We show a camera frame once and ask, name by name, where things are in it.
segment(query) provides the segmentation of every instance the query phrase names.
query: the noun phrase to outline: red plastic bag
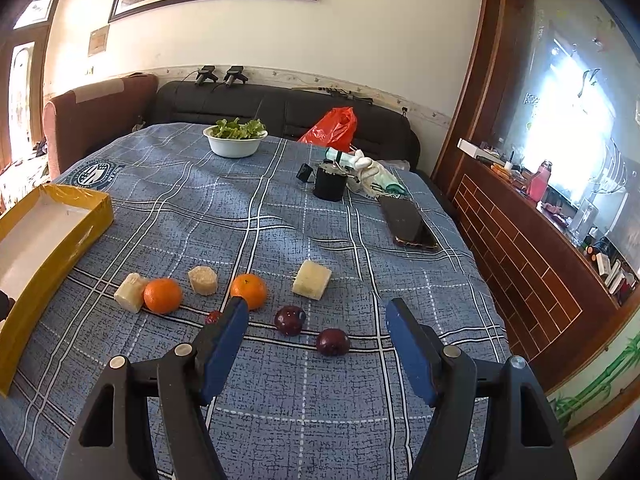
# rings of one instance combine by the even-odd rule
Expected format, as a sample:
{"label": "red plastic bag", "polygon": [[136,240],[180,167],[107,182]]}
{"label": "red plastic bag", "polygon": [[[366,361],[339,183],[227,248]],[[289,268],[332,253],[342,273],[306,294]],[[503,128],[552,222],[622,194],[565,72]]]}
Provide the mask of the red plastic bag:
{"label": "red plastic bag", "polygon": [[358,127],[358,119],[353,108],[334,108],[318,121],[298,142],[335,148],[339,152],[348,152]]}

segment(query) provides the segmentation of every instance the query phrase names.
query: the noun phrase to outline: phone screen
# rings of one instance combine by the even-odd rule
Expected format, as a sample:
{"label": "phone screen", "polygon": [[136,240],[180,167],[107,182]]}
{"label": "phone screen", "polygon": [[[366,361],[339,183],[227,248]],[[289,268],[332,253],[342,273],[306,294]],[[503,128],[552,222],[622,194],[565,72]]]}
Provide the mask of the phone screen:
{"label": "phone screen", "polygon": [[378,202],[385,215],[386,225],[394,243],[400,246],[421,247],[430,251],[439,250],[438,240],[425,224],[415,203],[392,196],[380,196]]}

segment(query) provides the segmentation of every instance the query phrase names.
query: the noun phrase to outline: bowl of lettuce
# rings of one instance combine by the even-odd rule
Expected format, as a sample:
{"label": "bowl of lettuce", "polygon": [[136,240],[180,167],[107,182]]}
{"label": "bowl of lettuce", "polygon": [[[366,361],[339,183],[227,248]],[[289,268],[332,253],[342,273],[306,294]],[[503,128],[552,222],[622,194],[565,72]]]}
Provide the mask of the bowl of lettuce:
{"label": "bowl of lettuce", "polygon": [[239,118],[233,121],[222,119],[215,126],[205,128],[203,134],[207,137],[212,152],[228,158],[253,155],[260,141],[268,135],[264,124],[259,120],[240,124]]}

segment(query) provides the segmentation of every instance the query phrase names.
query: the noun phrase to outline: pink bottle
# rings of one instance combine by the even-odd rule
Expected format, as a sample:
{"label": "pink bottle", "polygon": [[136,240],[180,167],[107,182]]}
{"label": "pink bottle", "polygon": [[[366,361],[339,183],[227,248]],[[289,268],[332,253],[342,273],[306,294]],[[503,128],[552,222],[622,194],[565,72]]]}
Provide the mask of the pink bottle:
{"label": "pink bottle", "polygon": [[551,162],[545,160],[542,164],[540,164],[538,172],[532,177],[531,181],[529,182],[529,187],[527,187],[527,195],[534,202],[540,202],[540,200],[542,200],[550,176]]}

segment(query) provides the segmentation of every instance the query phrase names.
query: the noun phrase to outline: sofa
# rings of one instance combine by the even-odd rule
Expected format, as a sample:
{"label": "sofa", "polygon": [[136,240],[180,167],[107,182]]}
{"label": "sofa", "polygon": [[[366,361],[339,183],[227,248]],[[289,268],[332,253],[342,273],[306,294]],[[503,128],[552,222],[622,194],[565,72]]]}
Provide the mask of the sofa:
{"label": "sofa", "polygon": [[273,86],[173,81],[158,90],[155,75],[137,73],[70,90],[44,107],[49,173],[55,179],[78,160],[131,133],[137,124],[259,118],[270,136],[298,140],[329,110],[343,106],[353,107],[358,118],[353,146],[375,160],[408,161],[455,219],[453,206],[417,169],[420,140],[406,117],[361,100]]}

